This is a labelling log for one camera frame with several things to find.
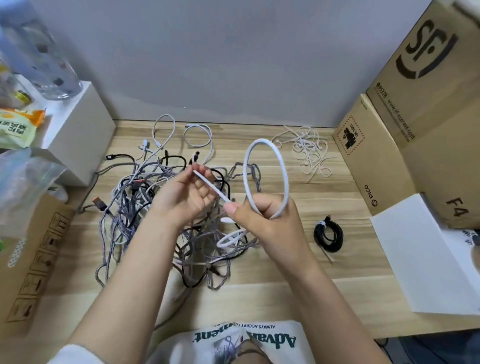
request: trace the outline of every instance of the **clear plastic bag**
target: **clear plastic bag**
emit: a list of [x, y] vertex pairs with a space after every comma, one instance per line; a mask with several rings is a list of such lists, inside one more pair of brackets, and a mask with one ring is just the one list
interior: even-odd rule
[[40, 197], [65, 170], [24, 148], [0, 154], [0, 237], [25, 239]]

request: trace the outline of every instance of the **person's left hand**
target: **person's left hand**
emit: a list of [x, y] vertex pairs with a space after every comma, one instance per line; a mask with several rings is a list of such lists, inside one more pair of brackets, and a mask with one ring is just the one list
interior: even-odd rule
[[180, 230], [202, 213], [215, 198], [215, 191], [193, 173], [193, 170], [213, 182], [215, 177], [204, 165], [193, 163], [163, 185], [152, 202], [149, 214]]

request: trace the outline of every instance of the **yellow snack wrapper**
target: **yellow snack wrapper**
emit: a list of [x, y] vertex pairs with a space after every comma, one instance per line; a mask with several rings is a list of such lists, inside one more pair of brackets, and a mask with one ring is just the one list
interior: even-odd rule
[[0, 148], [19, 149], [30, 146], [36, 129], [44, 118], [45, 110], [0, 108]]

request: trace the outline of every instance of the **white t-shirt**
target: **white t-shirt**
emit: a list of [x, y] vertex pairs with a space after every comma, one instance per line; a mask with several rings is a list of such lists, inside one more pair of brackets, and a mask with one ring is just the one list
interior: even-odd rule
[[[312, 351], [296, 321], [224, 323], [184, 332], [161, 342], [146, 364], [230, 364], [248, 354], [273, 364], [315, 364]], [[78, 345], [64, 346], [49, 364], [103, 364]]]

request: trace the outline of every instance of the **white sleeve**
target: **white sleeve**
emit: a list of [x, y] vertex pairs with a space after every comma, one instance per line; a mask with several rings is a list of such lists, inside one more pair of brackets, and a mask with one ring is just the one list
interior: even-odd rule
[[78, 345], [65, 345], [48, 364], [104, 364], [87, 349]]

